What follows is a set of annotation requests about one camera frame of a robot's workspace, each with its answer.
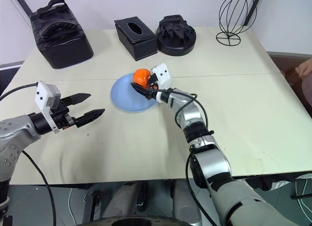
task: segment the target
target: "round black base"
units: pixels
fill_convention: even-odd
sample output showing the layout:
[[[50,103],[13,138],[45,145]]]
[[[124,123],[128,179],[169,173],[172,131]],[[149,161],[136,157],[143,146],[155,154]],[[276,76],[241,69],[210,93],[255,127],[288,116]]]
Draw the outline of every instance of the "round black base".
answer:
[[[237,46],[240,44],[240,37],[231,32],[220,32],[215,38],[219,43],[226,46]]]
[[[180,57],[188,54],[193,50],[196,41],[196,33],[194,31],[190,39],[181,42],[177,37],[171,39],[169,36],[162,36],[159,28],[156,32],[158,49],[169,56]]]

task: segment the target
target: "tissue box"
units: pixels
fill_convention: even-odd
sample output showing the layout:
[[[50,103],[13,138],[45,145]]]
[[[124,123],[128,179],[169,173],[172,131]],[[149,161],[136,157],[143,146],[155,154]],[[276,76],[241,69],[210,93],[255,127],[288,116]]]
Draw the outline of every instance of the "tissue box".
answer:
[[[138,17],[115,20],[120,42],[135,61],[157,53],[157,37]]]

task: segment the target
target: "blue plate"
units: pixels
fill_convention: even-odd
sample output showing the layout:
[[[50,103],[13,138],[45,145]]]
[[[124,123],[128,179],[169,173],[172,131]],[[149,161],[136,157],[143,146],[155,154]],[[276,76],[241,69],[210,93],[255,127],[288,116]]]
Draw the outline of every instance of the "blue plate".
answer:
[[[115,107],[130,113],[142,112],[152,107],[156,100],[147,100],[131,86],[133,74],[119,78],[111,89],[111,100]]]

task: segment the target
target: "black cable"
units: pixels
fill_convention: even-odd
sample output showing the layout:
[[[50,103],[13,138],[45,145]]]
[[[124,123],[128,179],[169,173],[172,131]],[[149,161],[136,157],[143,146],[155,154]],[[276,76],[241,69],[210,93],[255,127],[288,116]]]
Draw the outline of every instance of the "black cable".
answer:
[[[54,199],[53,199],[53,195],[52,195],[52,191],[51,188],[47,182],[47,179],[45,178],[43,172],[40,170],[40,168],[37,166],[37,164],[35,163],[35,161],[30,157],[29,154],[26,153],[26,151],[22,151],[22,153],[24,155],[26,155],[26,157],[30,160],[30,162],[35,166],[35,168],[37,169],[37,171],[39,172],[39,174],[41,175],[45,186],[48,189],[49,192],[49,196],[50,196],[50,200],[51,200],[51,206],[52,206],[52,212],[53,212],[53,226],[57,225],[57,215],[56,215],[56,211],[55,211],[55,204],[54,204]]]
[[[24,88],[27,88],[27,87],[32,87],[32,86],[38,86],[38,83],[36,82],[36,83],[33,83],[33,84],[28,84],[28,85],[16,87],[15,89],[12,89],[9,92],[7,92],[4,95],[2,95],[0,97],[0,101],[3,100],[5,97],[7,97],[9,94],[11,94],[11,93],[13,93],[15,91],[18,91],[18,90],[21,90],[21,89],[24,89]]]
[[[203,212],[204,216],[207,218],[207,220],[210,222],[210,224],[212,226],[217,226],[217,224],[213,221],[213,219],[209,216],[209,214],[205,211],[205,209],[202,207],[202,205],[199,203],[199,201],[197,200],[194,191],[192,190],[191,184],[190,184],[190,180],[189,180],[189,174],[188,174],[188,168],[189,168],[189,162],[190,162],[190,158],[191,158],[191,154],[189,155],[189,157],[187,158],[186,161],[186,165],[185,165],[185,178],[186,178],[186,183],[187,186],[189,188],[190,194],[193,197],[196,205],[198,206],[198,208],[201,210],[201,212]]]
[[[185,96],[185,97],[188,97],[190,98],[191,100],[189,102],[187,102],[185,105],[183,105],[175,114],[175,122],[176,122],[176,125],[181,128],[181,126],[178,124],[177,122],[177,115],[188,105],[190,105],[192,102],[196,102],[200,108],[202,109],[202,111],[204,112],[204,115],[205,115],[205,122],[206,122],[206,128],[208,129],[208,116],[207,116],[207,113],[206,113],[206,110],[205,108],[203,107],[203,105],[196,99],[197,98],[197,94],[191,94],[193,95],[194,97],[186,94],[186,93],[182,93],[182,92],[178,92],[178,91],[170,91],[170,90],[154,90],[155,92],[168,92],[168,93],[174,93],[174,94],[179,94],[179,95],[182,95],[182,96]]]

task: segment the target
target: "white wall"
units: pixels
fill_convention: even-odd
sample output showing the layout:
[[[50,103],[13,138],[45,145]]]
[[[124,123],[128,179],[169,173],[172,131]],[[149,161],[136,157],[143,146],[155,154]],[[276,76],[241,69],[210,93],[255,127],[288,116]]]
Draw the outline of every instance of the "white wall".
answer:
[[[267,51],[312,55],[312,0],[263,0],[251,29]]]
[[[19,10],[10,0],[0,0],[0,64],[25,60],[35,45],[32,29]]]
[[[31,27],[12,1],[0,0],[0,64],[25,60],[35,47]],[[48,1],[26,0],[33,11]],[[65,1],[84,29],[114,29],[114,20],[131,16],[156,28],[164,16],[172,14],[181,14],[194,27],[216,26],[224,0]],[[311,1],[262,1],[252,30],[267,51],[312,54]]]

